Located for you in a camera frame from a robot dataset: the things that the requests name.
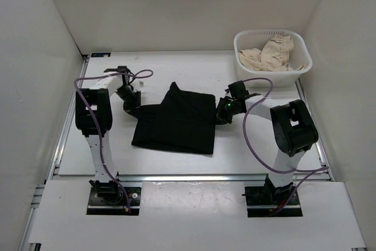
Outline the black trousers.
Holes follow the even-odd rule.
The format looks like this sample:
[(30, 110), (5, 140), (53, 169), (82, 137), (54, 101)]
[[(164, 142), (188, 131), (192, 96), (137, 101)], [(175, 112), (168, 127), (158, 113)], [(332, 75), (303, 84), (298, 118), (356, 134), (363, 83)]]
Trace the black trousers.
[(133, 146), (213, 154), (216, 98), (212, 94), (184, 91), (173, 82), (160, 104), (143, 105), (129, 114), (137, 118)]

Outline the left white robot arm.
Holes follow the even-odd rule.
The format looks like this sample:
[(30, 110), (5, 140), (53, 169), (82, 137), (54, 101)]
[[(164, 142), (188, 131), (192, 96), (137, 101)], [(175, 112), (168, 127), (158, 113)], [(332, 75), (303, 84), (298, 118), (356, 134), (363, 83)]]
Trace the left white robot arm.
[(140, 102), (140, 92), (130, 87), (129, 79), (135, 75), (124, 69), (111, 69), (107, 75), (74, 80), (76, 90), (75, 124), (85, 137), (95, 168), (90, 181), (98, 196), (110, 204), (123, 201), (130, 206), (129, 195), (118, 180), (109, 144), (109, 131), (113, 116), (110, 97), (115, 93), (131, 106)]

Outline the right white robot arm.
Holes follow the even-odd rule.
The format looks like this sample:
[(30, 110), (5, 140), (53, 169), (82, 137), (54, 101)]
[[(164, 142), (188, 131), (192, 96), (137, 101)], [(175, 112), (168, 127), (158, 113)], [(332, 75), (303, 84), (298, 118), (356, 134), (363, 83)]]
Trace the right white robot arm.
[[(232, 123), (233, 116), (244, 114), (243, 135), (253, 156), (269, 170), (264, 186), (254, 195), (259, 202), (276, 204), (293, 194), (293, 176), (301, 158), (318, 141), (318, 131), (306, 107), (301, 100), (280, 104), (269, 97), (271, 90), (263, 96), (250, 94), (244, 81), (228, 86), (227, 95), (220, 98), (216, 110), (216, 123)], [(273, 166), (266, 164), (256, 153), (247, 134), (247, 118), (255, 115), (271, 121), (274, 140), (278, 147)]]

